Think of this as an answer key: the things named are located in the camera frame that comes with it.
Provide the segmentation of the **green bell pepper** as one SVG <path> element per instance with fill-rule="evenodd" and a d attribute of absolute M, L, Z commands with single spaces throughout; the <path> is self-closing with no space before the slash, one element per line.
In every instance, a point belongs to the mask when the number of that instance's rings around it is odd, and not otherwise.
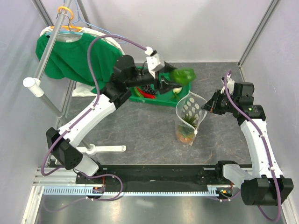
<path fill-rule="evenodd" d="M 170 80 L 179 83 L 183 86 L 188 85 L 194 79 L 196 79 L 196 74 L 192 68 L 181 68 L 175 69 L 169 74 Z"/>

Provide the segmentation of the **clear dotted zip top bag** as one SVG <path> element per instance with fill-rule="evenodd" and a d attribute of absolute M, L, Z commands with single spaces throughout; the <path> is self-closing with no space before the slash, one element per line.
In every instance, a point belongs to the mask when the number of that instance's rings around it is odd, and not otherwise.
<path fill-rule="evenodd" d="M 189 91 L 176 105 L 175 131 L 178 140 L 184 144 L 193 145 L 199 126 L 207 115 L 201 107 L 207 101 Z"/>

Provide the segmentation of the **orange carrot with green leaves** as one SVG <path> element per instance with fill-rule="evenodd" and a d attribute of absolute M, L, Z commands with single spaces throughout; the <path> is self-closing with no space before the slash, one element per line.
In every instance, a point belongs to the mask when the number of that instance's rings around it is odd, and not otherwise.
<path fill-rule="evenodd" d="M 198 120 L 196 115 L 185 114 L 180 117 L 176 134 L 178 139 L 188 145 L 192 145 L 197 134 Z"/>

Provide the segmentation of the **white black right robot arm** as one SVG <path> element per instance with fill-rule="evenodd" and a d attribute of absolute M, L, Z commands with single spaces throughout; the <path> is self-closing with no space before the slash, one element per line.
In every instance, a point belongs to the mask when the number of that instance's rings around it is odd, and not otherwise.
<path fill-rule="evenodd" d="M 214 171 L 214 178 L 221 184 L 228 180 L 234 183 L 245 205 L 277 206 L 285 201 L 294 185 L 292 179 L 284 177 L 276 162 L 266 116 L 263 107 L 254 104 L 253 93 L 252 83 L 238 83 L 229 78 L 202 106 L 213 114 L 233 114 L 245 136 L 252 164 L 249 174 L 235 162 L 221 162 L 222 167 Z"/>

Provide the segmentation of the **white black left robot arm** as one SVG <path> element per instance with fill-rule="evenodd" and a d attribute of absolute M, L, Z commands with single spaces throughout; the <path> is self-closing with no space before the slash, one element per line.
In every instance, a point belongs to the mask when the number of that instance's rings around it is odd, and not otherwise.
<path fill-rule="evenodd" d="M 175 67 L 163 61 L 159 54 L 147 57 L 147 66 L 145 71 L 138 70 L 132 56 L 119 57 L 108 83 L 100 90 L 100 96 L 68 124 L 59 130 L 51 127 L 46 132 L 51 154 L 65 169 L 75 169 L 84 173 L 91 183 L 99 183 L 103 177 L 99 165 L 77 149 L 82 139 L 129 99 L 132 87 L 152 84 L 161 94 L 181 87 L 160 75 L 172 72 Z"/>

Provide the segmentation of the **white radish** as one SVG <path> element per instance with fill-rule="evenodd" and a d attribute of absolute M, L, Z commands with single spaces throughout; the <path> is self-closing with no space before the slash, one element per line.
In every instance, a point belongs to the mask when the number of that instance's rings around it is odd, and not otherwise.
<path fill-rule="evenodd" d="M 174 89 L 172 89 L 172 91 L 173 91 L 173 93 L 178 94 L 178 93 L 180 93 L 182 91 L 182 87 L 180 87 L 180 88 L 174 88 Z"/>

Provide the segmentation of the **green plastic tray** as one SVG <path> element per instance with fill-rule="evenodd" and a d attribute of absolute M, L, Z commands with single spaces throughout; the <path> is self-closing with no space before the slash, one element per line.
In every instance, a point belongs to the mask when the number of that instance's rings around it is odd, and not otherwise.
<path fill-rule="evenodd" d="M 165 76 L 166 79 L 169 79 L 170 73 L 162 73 L 161 75 Z M 171 90 L 170 92 L 167 92 L 165 94 L 160 94 L 158 91 L 156 91 L 156 98 L 150 99 L 150 98 L 139 98 L 135 95 L 133 88 L 131 88 L 131 97 L 129 98 L 132 102 L 139 102 L 139 103 L 146 103 L 146 104 L 153 104 L 153 105 L 163 105 L 163 106 L 170 106 L 175 107 L 180 99 L 182 99 L 184 96 L 186 96 L 191 89 L 191 83 L 188 85 L 185 85 L 182 87 L 182 91 L 178 94 L 173 93 Z"/>

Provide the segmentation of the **dark purple grape bunch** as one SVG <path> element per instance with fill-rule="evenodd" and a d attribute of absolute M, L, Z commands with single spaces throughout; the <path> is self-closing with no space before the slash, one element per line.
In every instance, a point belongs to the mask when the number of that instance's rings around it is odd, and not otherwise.
<path fill-rule="evenodd" d="M 142 86 L 142 90 L 145 93 L 151 94 L 151 95 L 156 95 L 156 93 L 157 93 L 150 85 L 144 85 L 144 86 Z"/>

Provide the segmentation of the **red chili pepper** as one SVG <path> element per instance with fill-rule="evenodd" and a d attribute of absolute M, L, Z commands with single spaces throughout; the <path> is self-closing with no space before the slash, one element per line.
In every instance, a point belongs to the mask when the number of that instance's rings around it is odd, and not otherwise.
<path fill-rule="evenodd" d="M 142 91 L 139 87 L 137 87 L 137 90 L 138 90 L 138 91 L 139 91 L 145 98 L 150 98 L 150 99 L 155 99 L 155 98 L 156 98 L 155 95 L 146 93 L 146 92 Z"/>

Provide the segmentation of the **green chili pepper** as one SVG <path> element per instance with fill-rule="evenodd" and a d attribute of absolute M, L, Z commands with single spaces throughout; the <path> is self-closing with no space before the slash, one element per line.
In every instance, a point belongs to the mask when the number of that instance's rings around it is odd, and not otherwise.
<path fill-rule="evenodd" d="M 140 92 L 140 90 L 138 89 L 138 87 L 134 87 L 133 90 L 134 90 L 134 93 L 135 93 L 135 95 L 137 97 L 144 98 L 143 94 Z"/>

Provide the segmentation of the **green t-shirt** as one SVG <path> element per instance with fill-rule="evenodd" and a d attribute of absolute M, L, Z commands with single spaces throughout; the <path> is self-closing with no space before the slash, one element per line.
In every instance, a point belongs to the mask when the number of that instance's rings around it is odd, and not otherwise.
<path fill-rule="evenodd" d="M 95 86 L 87 62 L 87 50 L 94 36 L 83 34 L 74 42 L 56 41 L 45 68 L 45 74 L 53 79 L 68 78 Z M 92 47 L 91 62 L 94 76 L 102 89 L 113 73 L 113 67 L 122 53 L 109 43 L 98 40 Z"/>

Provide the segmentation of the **white t-shirt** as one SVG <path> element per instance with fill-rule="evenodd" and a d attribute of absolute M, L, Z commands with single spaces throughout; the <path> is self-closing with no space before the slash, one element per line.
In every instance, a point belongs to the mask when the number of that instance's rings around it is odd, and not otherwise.
<path fill-rule="evenodd" d="M 41 33 L 40 36 L 44 35 L 44 34 L 49 34 L 50 32 L 53 31 L 54 27 L 46 27 L 44 28 Z M 73 31 L 73 34 L 89 34 L 92 35 L 94 37 L 98 37 L 98 36 L 103 36 L 105 35 L 104 33 L 97 31 L 97 30 L 93 30 L 91 28 L 81 28 L 78 31 Z M 121 53 L 122 55 L 125 54 L 125 52 L 123 51 L 122 47 L 120 46 L 120 44 L 113 38 L 111 37 L 106 37 L 102 39 L 103 41 L 109 43 L 110 45 L 116 47 Z M 76 87 L 72 92 L 72 96 L 73 97 L 92 97 L 92 96 L 96 96 L 96 89 L 95 87 L 91 87 L 90 85 L 87 84 L 83 84 L 82 82 L 77 81 L 76 83 Z"/>

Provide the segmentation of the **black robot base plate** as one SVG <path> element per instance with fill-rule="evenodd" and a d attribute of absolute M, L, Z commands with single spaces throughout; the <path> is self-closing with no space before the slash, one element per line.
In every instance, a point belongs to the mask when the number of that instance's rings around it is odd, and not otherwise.
<path fill-rule="evenodd" d="M 219 161 L 208 165 L 100 165 L 96 175 L 114 174 L 123 184 L 130 182 L 193 182 L 199 185 L 230 185 L 231 181 L 222 174 L 226 164 L 234 161 Z"/>

